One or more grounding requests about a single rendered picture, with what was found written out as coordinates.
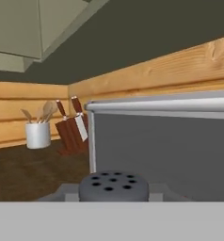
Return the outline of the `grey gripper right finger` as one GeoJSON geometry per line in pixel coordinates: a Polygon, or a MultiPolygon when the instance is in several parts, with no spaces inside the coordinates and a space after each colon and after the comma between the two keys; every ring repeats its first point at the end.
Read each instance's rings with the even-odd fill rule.
{"type": "Polygon", "coordinates": [[[149,189],[149,201],[190,201],[188,197],[170,190],[166,184],[149,184],[149,189]]]}

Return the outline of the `grey appliance with dark door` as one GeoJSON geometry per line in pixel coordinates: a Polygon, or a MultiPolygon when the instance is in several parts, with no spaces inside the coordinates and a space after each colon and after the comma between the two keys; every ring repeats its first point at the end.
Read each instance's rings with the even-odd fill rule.
{"type": "MultiPolygon", "coordinates": [[[[224,98],[224,90],[88,104],[200,98],[224,98]]],[[[224,201],[224,112],[87,112],[92,172],[132,171],[150,183],[166,184],[170,190],[193,201],[224,201]]]]}

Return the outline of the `pale green cabinet door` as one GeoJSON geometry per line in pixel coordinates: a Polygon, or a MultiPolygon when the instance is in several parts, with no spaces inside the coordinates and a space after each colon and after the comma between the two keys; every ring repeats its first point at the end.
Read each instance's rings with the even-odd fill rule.
{"type": "Polygon", "coordinates": [[[39,0],[0,0],[0,52],[41,57],[39,0]]]}
{"type": "Polygon", "coordinates": [[[46,51],[87,7],[84,0],[39,0],[42,50],[46,51]]]}

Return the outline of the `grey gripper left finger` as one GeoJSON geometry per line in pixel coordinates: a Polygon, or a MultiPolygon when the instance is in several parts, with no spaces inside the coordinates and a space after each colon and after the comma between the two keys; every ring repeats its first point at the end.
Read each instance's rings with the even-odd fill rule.
{"type": "Polygon", "coordinates": [[[62,184],[54,193],[39,198],[39,201],[79,201],[78,184],[62,184]]]}

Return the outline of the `grey shaker with holed lid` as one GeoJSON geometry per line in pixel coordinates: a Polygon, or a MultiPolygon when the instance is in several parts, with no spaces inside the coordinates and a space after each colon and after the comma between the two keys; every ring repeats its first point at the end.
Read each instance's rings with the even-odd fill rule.
{"type": "Polygon", "coordinates": [[[78,187],[80,201],[148,201],[148,182],[138,174],[121,170],[91,173],[78,187]]]}

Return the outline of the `pale green wall cabinet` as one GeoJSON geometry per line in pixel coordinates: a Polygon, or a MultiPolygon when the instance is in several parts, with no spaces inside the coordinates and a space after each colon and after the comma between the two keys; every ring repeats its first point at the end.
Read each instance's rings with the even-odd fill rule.
{"type": "Polygon", "coordinates": [[[87,7],[75,18],[75,20],[65,29],[65,31],[52,43],[46,50],[42,50],[41,57],[31,58],[27,56],[17,56],[14,54],[0,52],[0,71],[4,72],[25,72],[31,64],[44,61],[52,54],[64,41],[73,35],[85,22],[87,22],[94,14],[96,14],[110,0],[84,0],[88,2],[87,7]]]}

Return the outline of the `brown wooden knife block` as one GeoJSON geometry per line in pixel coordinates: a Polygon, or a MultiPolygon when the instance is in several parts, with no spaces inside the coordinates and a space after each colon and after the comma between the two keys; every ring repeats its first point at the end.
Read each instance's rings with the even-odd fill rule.
{"type": "Polygon", "coordinates": [[[82,140],[75,118],[68,118],[56,124],[63,147],[58,150],[61,155],[88,153],[88,139],[82,140]]]}

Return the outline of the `wooden spoon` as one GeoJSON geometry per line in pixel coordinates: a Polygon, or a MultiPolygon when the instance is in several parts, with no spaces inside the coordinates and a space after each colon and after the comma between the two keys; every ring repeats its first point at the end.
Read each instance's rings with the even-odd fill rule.
{"type": "Polygon", "coordinates": [[[44,107],[43,107],[43,114],[42,114],[42,119],[41,119],[41,123],[47,122],[49,120],[49,118],[52,116],[52,114],[55,111],[56,106],[54,105],[54,103],[52,101],[48,101],[45,103],[44,107]]]}
{"type": "Polygon", "coordinates": [[[36,122],[39,123],[40,119],[42,118],[43,115],[43,109],[42,107],[39,107],[36,113],[36,122]]]}
{"type": "Polygon", "coordinates": [[[32,116],[31,116],[31,114],[27,110],[25,110],[25,109],[21,109],[21,111],[24,113],[24,115],[28,119],[28,122],[32,123],[32,116]]]}

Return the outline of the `white utensil pot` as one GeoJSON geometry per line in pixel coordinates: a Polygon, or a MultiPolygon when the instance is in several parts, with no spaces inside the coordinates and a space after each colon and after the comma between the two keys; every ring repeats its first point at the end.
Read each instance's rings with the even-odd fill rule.
{"type": "Polygon", "coordinates": [[[36,150],[51,144],[50,123],[27,123],[25,125],[26,147],[36,150]]]}

